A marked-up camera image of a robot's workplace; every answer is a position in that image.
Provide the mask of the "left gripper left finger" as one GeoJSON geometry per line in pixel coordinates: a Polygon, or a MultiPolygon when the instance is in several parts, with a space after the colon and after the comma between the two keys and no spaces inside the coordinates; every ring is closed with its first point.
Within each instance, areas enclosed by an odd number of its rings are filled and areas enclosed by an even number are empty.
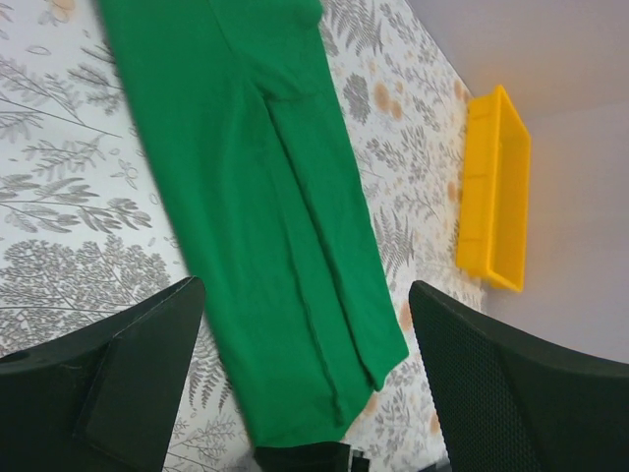
{"type": "Polygon", "coordinates": [[[187,277],[123,312],[1,359],[4,471],[159,471],[205,290],[187,277]]]}

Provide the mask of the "yellow plastic tray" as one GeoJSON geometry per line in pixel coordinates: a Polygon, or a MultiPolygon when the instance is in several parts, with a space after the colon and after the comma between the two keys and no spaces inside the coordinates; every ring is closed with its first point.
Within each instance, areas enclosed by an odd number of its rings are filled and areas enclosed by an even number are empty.
{"type": "Polygon", "coordinates": [[[531,146],[504,86],[469,102],[456,265],[515,292],[525,280],[531,146]]]}

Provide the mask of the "green t shirt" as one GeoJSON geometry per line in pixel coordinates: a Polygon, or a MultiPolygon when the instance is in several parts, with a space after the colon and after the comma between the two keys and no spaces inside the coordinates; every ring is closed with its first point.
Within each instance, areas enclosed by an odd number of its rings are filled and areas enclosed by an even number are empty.
{"type": "Polygon", "coordinates": [[[103,1],[255,446],[338,442],[408,354],[317,1],[103,1]]]}

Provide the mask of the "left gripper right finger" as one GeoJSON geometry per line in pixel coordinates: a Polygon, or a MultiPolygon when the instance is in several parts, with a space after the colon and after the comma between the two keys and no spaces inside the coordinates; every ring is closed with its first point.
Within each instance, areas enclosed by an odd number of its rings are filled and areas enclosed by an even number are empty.
{"type": "Polygon", "coordinates": [[[452,470],[627,470],[627,365],[526,333],[424,281],[409,306],[452,470]]]}

